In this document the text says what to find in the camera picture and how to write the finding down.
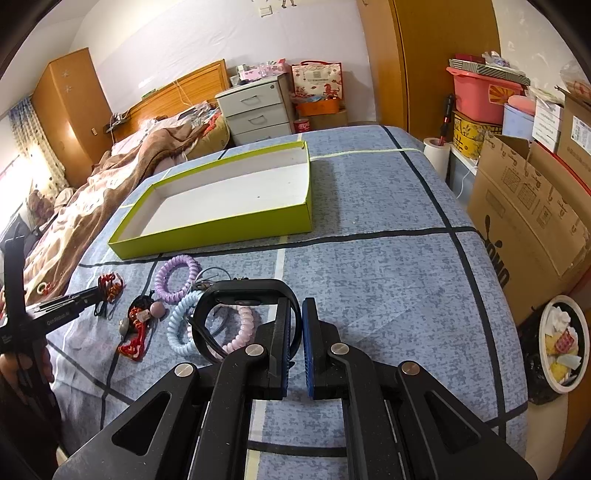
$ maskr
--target wooden wardrobe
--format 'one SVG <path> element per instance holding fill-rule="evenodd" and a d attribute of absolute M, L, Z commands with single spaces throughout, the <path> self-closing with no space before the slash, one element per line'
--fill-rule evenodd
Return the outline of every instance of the wooden wardrobe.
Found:
<path fill-rule="evenodd" d="M 52 61 L 31 98 L 41 126 L 66 179 L 80 187 L 112 146 L 103 128 L 111 109 L 96 75 L 88 48 Z"/>
<path fill-rule="evenodd" d="M 501 51 L 491 0 L 358 0 L 378 121 L 438 137 L 456 53 Z"/>

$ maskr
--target hair accessory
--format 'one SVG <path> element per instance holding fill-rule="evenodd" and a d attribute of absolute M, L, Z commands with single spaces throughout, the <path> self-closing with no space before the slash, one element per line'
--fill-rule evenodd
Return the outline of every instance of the hair accessory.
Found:
<path fill-rule="evenodd" d="M 42 281 L 38 286 L 37 286 L 37 293 L 39 295 L 49 295 L 51 293 L 51 291 L 53 290 L 53 285 L 51 284 L 51 282 L 44 282 Z"/>
<path fill-rule="evenodd" d="M 186 264 L 189 267 L 189 277 L 185 282 L 185 285 L 182 288 L 182 290 L 170 293 L 165 288 L 166 285 L 164 282 L 166 279 L 166 275 L 168 275 L 168 273 L 170 273 L 170 271 L 174 267 L 182 264 Z M 156 290 L 156 295 L 158 295 L 158 297 L 160 297 L 166 303 L 169 304 L 180 302 L 181 299 L 191 289 L 191 286 L 197 278 L 197 274 L 199 273 L 200 268 L 201 267 L 199 266 L 199 264 L 193 259 L 193 257 L 190 257 L 189 255 L 177 255 L 176 257 L 172 257 L 162 266 L 162 268 L 160 268 L 158 274 L 156 275 L 156 279 L 154 280 L 154 288 Z"/>
<path fill-rule="evenodd" d="M 123 291 L 125 283 L 117 272 L 101 275 L 98 279 L 98 286 L 103 294 L 104 300 L 95 305 L 95 317 L 104 317 L 107 313 L 107 303 L 114 303 Z"/>
<path fill-rule="evenodd" d="M 119 345 L 117 351 L 136 362 L 139 362 L 144 356 L 148 322 L 152 319 L 150 307 L 154 304 L 152 293 L 154 292 L 151 291 L 150 295 L 136 297 L 129 306 L 127 318 L 119 322 L 119 333 L 122 340 L 125 340 L 126 335 L 132 329 L 135 330 L 137 336 L 132 338 L 129 343 Z"/>
<path fill-rule="evenodd" d="M 182 299 L 181 302 L 176 306 L 172 315 L 170 316 L 170 320 L 168 321 L 168 331 L 166 333 L 168 344 L 170 345 L 170 348 L 173 350 L 173 352 L 181 356 L 189 356 L 199 353 L 197 347 L 195 346 L 195 342 L 193 341 L 193 332 L 191 331 L 191 326 L 189 325 L 187 327 L 187 332 L 189 334 L 189 341 L 187 343 L 181 343 L 179 341 L 178 332 L 180 330 L 181 324 L 185 322 L 184 315 L 191 307 L 197 304 L 199 298 L 201 298 L 202 295 L 203 292 L 199 290 L 189 292 L 189 294 L 185 296 L 185 298 Z M 236 337 L 231 342 L 228 342 L 222 347 L 226 353 L 230 353 L 234 350 L 242 348 L 250 341 L 252 332 L 254 331 L 254 321 L 252 317 L 252 311 L 249 307 L 238 305 L 227 305 L 226 307 L 238 311 L 241 323 L 240 331 Z"/>

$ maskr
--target electrical cord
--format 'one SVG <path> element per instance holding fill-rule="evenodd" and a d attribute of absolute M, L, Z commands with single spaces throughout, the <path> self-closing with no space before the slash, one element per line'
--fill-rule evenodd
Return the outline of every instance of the electrical cord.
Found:
<path fill-rule="evenodd" d="M 182 102 L 183 104 L 185 104 L 186 106 L 193 106 L 191 103 L 186 103 L 186 102 L 183 100 L 183 95 L 181 95 L 181 92 L 183 92 L 183 93 L 184 93 L 184 95 L 185 95 L 185 97 L 187 97 L 187 100 L 188 100 L 189 102 L 191 102 L 191 99 L 190 99 L 190 98 L 189 98 L 189 96 L 187 95 L 187 92 L 185 92 L 185 91 L 183 90 L 183 87 L 181 87 L 181 84 L 178 82 L 178 80 L 175 80 L 175 81 L 174 81 L 174 84 L 177 86 L 177 89 L 178 89 L 178 96 L 180 97 L 180 99 L 181 99 L 181 102 Z"/>
<path fill-rule="evenodd" d="M 464 175 L 464 178 L 462 178 L 462 188 L 460 189 L 460 194 L 456 197 L 456 200 L 459 200 L 460 197 L 462 196 L 462 193 L 464 193 L 464 180 L 466 180 L 466 178 L 468 177 L 468 175 L 472 173 L 472 171 L 470 169 L 468 169 L 468 171 L 466 172 L 466 174 Z"/>
<path fill-rule="evenodd" d="M 123 115 L 120 115 L 119 120 L 120 121 L 125 120 L 130 111 L 131 111 L 131 108 L 129 108 Z M 113 124 L 117 122 L 117 120 L 115 120 L 116 117 L 117 117 L 117 113 L 112 113 L 111 119 L 109 120 L 109 130 L 111 131 L 111 140 L 113 141 L 113 147 L 115 146 L 115 136 L 113 134 Z"/>

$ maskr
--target orange basket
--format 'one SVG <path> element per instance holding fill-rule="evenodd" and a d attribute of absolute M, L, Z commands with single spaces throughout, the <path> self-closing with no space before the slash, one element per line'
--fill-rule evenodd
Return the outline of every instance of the orange basket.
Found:
<path fill-rule="evenodd" d="M 339 113 L 340 100 L 338 98 L 329 100 L 318 100 L 317 102 L 300 103 L 297 109 L 302 117 L 310 115 L 326 115 L 328 113 Z"/>

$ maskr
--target lime green cardboard box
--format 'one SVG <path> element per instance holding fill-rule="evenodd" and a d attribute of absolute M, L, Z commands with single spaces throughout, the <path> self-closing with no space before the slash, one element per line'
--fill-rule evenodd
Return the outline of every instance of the lime green cardboard box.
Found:
<path fill-rule="evenodd" d="M 109 240 L 122 259 L 312 230 L 304 141 L 222 158 L 150 185 Z"/>

